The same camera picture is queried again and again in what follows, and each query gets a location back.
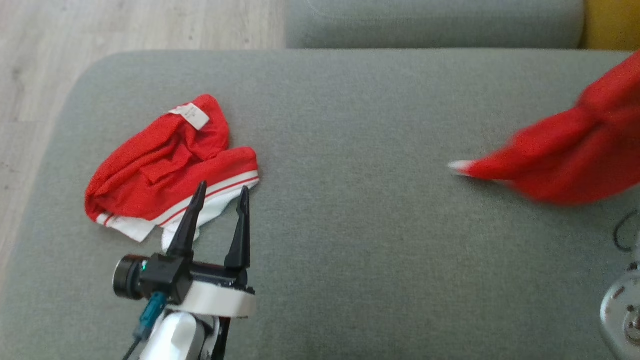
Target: white tag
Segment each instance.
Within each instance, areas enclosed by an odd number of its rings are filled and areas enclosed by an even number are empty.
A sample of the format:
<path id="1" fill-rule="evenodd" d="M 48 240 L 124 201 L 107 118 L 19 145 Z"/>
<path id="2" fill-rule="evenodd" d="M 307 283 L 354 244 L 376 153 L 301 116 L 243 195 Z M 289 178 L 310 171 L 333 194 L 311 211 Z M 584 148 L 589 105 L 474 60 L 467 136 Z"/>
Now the white tag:
<path id="1" fill-rule="evenodd" d="M 209 121 L 207 114 L 191 102 L 184 106 L 178 106 L 177 108 L 169 111 L 169 113 L 182 115 L 184 120 L 187 120 L 187 122 L 189 122 L 191 126 L 195 127 L 196 130 L 200 130 Z"/>

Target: gray sofa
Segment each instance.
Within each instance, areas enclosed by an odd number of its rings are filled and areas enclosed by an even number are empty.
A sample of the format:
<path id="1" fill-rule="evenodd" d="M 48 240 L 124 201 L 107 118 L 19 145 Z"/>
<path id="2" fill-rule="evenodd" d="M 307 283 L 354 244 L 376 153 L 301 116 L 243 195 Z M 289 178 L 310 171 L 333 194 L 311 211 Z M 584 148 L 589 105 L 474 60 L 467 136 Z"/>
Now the gray sofa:
<path id="1" fill-rule="evenodd" d="M 576 48 L 583 0 L 289 0 L 290 48 Z"/>
<path id="2" fill-rule="evenodd" d="M 447 162 L 482 156 L 569 108 L 626 53 L 535 50 L 142 52 L 69 95 L 0 295 L 3 359 L 120 359 L 142 302 L 111 290 L 125 254 L 160 249 L 92 223 L 97 166 L 165 111 L 220 102 L 251 192 L 257 314 L 228 359 L 608 359 L 606 289 L 629 258 L 612 225 L 637 193 L 534 204 Z M 205 225 L 221 263 L 236 215 Z"/>

